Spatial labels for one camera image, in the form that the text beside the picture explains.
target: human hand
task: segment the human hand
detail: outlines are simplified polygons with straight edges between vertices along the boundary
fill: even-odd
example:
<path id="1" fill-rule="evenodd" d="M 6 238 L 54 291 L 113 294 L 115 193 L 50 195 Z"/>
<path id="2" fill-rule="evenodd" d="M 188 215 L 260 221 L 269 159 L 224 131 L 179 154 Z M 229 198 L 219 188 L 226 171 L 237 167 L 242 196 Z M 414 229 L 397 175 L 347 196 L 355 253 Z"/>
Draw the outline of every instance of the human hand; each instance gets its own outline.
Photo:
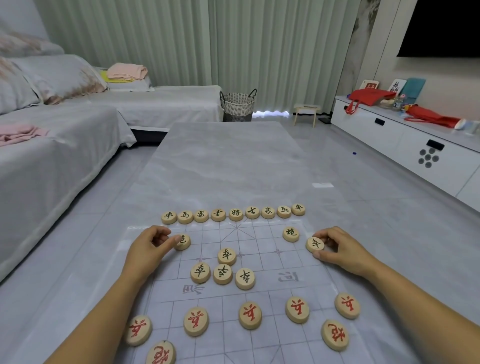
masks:
<path id="1" fill-rule="evenodd" d="M 170 229 L 151 226 L 131 244 L 121 275 L 140 287 L 158 267 L 166 253 L 181 241 L 181 235 L 168 237 Z"/>
<path id="2" fill-rule="evenodd" d="M 338 226 L 317 231 L 314 237 L 322 239 L 334 251 L 318 250 L 313 256 L 323 262 L 341 266 L 350 273 L 368 278 L 379 261 L 367 249 Z"/>

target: round wooden disc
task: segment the round wooden disc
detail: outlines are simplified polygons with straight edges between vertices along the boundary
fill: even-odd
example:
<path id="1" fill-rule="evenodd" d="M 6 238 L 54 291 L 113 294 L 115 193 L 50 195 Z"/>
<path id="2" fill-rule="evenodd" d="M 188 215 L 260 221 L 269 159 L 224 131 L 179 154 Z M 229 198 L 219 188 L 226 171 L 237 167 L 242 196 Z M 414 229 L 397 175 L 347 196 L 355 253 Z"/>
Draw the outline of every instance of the round wooden disc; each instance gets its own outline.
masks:
<path id="1" fill-rule="evenodd" d="M 255 273 L 248 268 L 240 268 L 235 274 L 235 284 L 241 290 L 249 290 L 255 285 Z"/>
<path id="2" fill-rule="evenodd" d="M 208 220 L 208 211 L 198 210 L 193 214 L 193 218 L 196 222 L 205 222 Z"/>
<path id="3" fill-rule="evenodd" d="M 175 245 L 174 248 L 175 250 L 185 250 L 190 246 L 191 243 L 192 241 L 190 240 L 190 236 L 187 234 L 182 234 L 180 243 Z"/>
<path id="4" fill-rule="evenodd" d="M 275 216 L 275 209 L 273 207 L 264 207 L 261 211 L 263 218 L 273 218 Z"/>
<path id="5" fill-rule="evenodd" d="M 243 219 L 243 212 L 242 212 L 242 210 L 240 210 L 238 208 L 233 208 L 228 213 L 228 217 L 232 221 L 240 221 L 240 220 Z"/>
<path id="6" fill-rule="evenodd" d="M 175 347 L 170 341 L 159 341 L 149 350 L 145 364 L 174 364 L 177 358 Z"/>
<path id="7" fill-rule="evenodd" d="M 307 239 L 305 247 L 310 253 L 313 253 L 317 250 L 323 250 L 325 248 L 325 244 L 322 239 L 311 236 Z"/>
<path id="8" fill-rule="evenodd" d="M 190 224 L 193 221 L 193 213 L 189 210 L 184 210 L 178 215 L 180 224 Z"/>
<path id="9" fill-rule="evenodd" d="M 287 226 L 286 228 L 283 229 L 282 236 L 286 241 L 290 243 L 294 243 L 298 241 L 298 239 L 300 238 L 300 233 L 296 228 Z"/>
<path id="10" fill-rule="evenodd" d="M 213 280 L 216 284 L 228 284 L 232 279 L 232 268 L 228 264 L 220 264 L 213 270 Z"/>
<path id="11" fill-rule="evenodd" d="M 251 219 L 257 218 L 260 216 L 260 209 L 255 206 L 248 206 L 245 210 L 245 216 Z"/>
<path id="12" fill-rule="evenodd" d="M 348 331 L 341 323 L 335 320 L 326 320 L 322 325 L 322 338 L 330 349 L 338 352 L 345 350 L 348 345 Z"/>
<path id="13" fill-rule="evenodd" d="M 292 210 L 288 206 L 279 206 L 276 209 L 276 214 L 281 218 L 289 218 L 292 215 Z"/>
<path id="14" fill-rule="evenodd" d="M 220 264 L 228 264 L 231 266 L 237 261 L 237 254 L 232 248 L 220 249 L 217 259 Z"/>
<path id="15" fill-rule="evenodd" d="M 335 297 L 335 308 L 345 318 L 354 319 L 360 315 L 360 303 L 351 294 L 340 292 Z"/>
<path id="16" fill-rule="evenodd" d="M 193 307 L 188 310 L 183 319 L 183 328 L 189 336 L 200 336 L 208 327 L 208 313 L 202 307 Z"/>
<path id="17" fill-rule="evenodd" d="M 173 224 L 177 221 L 177 213 L 175 211 L 167 211 L 162 214 L 162 223 L 165 225 Z"/>
<path id="18" fill-rule="evenodd" d="M 227 217 L 227 215 L 225 214 L 225 211 L 222 210 L 221 208 L 216 208 L 215 210 L 213 210 L 210 213 L 210 216 L 213 221 L 217 221 L 217 222 L 223 221 Z"/>
<path id="19" fill-rule="evenodd" d="M 308 303 L 301 297 L 293 296 L 287 300 L 285 304 L 285 313 L 288 318 L 297 324 L 307 322 L 310 315 Z"/>
<path id="20" fill-rule="evenodd" d="M 256 302 L 248 301 L 240 306 L 239 321 L 247 330 L 255 330 L 262 323 L 262 310 Z"/>
<path id="21" fill-rule="evenodd" d="M 195 283 L 205 283 L 210 278 L 210 266 L 205 262 L 195 264 L 190 270 L 190 278 Z"/>
<path id="22" fill-rule="evenodd" d="M 135 316 L 127 323 L 123 338 L 130 346 L 142 345 L 150 337 L 152 329 L 152 321 L 148 316 Z"/>
<path id="23" fill-rule="evenodd" d="M 292 214 L 297 216 L 305 215 L 305 206 L 302 204 L 293 204 Z"/>

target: black television screen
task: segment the black television screen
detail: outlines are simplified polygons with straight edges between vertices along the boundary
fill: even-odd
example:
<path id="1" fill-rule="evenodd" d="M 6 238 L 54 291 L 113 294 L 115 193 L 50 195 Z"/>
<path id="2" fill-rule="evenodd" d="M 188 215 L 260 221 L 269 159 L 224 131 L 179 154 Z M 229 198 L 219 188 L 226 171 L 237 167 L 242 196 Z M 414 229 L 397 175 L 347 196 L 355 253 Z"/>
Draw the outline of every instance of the black television screen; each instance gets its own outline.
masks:
<path id="1" fill-rule="evenodd" d="M 397 57 L 480 58 L 473 3 L 418 0 Z"/>

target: folded pink blanket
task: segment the folded pink blanket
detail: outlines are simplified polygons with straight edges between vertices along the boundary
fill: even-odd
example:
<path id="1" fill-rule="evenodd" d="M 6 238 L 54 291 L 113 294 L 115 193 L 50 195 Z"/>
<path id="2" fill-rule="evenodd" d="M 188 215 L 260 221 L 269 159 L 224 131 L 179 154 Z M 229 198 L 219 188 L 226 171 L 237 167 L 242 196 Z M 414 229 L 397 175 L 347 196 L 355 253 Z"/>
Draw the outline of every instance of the folded pink blanket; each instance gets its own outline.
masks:
<path id="1" fill-rule="evenodd" d="M 141 64 L 115 63 L 107 70 L 107 77 L 114 80 L 143 80 L 148 70 Z"/>
<path id="2" fill-rule="evenodd" d="M 0 146 L 24 142 L 35 136 L 45 136 L 47 133 L 48 130 L 40 129 L 33 125 L 0 125 Z"/>

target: red bag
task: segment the red bag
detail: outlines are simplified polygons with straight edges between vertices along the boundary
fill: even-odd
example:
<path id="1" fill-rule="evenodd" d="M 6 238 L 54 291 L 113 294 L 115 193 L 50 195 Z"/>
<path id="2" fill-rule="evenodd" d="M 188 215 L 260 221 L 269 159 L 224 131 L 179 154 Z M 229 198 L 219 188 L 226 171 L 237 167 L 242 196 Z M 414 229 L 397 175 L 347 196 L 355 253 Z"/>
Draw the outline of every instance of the red bag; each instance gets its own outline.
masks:
<path id="1" fill-rule="evenodd" d="M 349 115 L 353 114 L 357 111 L 359 103 L 373 106 L 375 102 L 380 100 L 381 98 L 394 98 L 396 96 L 395 92 L 385 91 L 385 90 L 378 90 L 376 88 L 361 88 L 360 90 L 353 91 L 350 96 L 348 97 L 352 102 L 350 105 L 345 109 L 345 112 Z"/>
<path id="2" fill-rule="evenodd" d="M 430 109 L 422 108 L 418 105 L 413 105 L 407 110 L 407 114 L 411 115 L 411 118 L 405 118 L 405 121 L 417 121 L 417 122 L 431 122 L 447 128 L 453 129 L 460 120 L 460 118 L 454 118 L 452 116 L 443 116 L 437 114 Z"/>

